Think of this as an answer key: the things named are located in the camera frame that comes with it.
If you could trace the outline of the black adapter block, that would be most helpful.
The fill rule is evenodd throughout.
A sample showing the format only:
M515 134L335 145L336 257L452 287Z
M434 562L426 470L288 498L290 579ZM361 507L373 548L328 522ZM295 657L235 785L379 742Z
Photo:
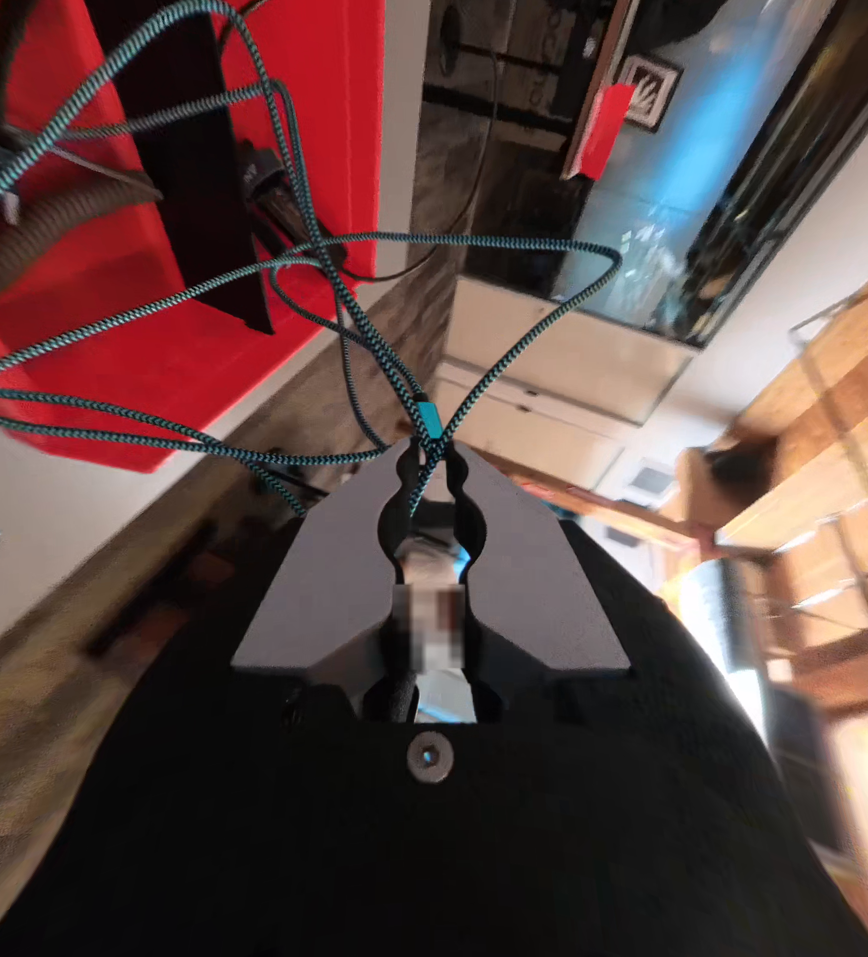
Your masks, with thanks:
M241 192L247 203L254 203L274 190L289 185L284 161L270 148L257 148L249 139L237 144Z

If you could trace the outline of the framed leaf picture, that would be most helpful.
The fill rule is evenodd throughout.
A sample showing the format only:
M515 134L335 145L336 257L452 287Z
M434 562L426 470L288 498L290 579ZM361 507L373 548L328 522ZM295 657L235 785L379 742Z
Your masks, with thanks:
M627 55L618 76L620 85L633 88L624 120L647 133L657 133L683 72L682 66L658 56Z

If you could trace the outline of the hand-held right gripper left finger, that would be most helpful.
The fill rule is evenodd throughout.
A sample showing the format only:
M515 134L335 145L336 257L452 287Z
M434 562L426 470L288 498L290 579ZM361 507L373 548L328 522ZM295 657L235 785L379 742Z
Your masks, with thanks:
M411 674L397 610L418 443L403 439L310 509L231 660L358 699Z

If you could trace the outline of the wooden shelf unit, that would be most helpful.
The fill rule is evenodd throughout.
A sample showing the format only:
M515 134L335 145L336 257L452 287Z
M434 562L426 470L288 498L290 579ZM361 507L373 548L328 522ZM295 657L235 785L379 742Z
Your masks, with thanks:
M790 331L794 359L706 453L677 463L665 510L696 544L660 560L680 610L687 572L753 564L753 623L772 676L833 721L868 715L868 283Z

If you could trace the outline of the red plastic bin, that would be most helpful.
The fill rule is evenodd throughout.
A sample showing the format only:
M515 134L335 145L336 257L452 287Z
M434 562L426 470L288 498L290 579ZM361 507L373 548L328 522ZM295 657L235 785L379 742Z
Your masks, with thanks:
M0 428L152 473L313 339L325 245L378 233L384 2L0 2ZM114 80L212 16L225 92L127 119ZM184 287L133 135L226 106L289 185L246 203L257 261Z

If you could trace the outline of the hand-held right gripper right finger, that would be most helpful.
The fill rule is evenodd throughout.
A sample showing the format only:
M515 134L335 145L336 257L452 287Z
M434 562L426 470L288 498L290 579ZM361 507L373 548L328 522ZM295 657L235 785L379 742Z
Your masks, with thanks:
M475 706L626 675L630 659L556 515L463 443L444 461L454 535L468 556L463 671Z

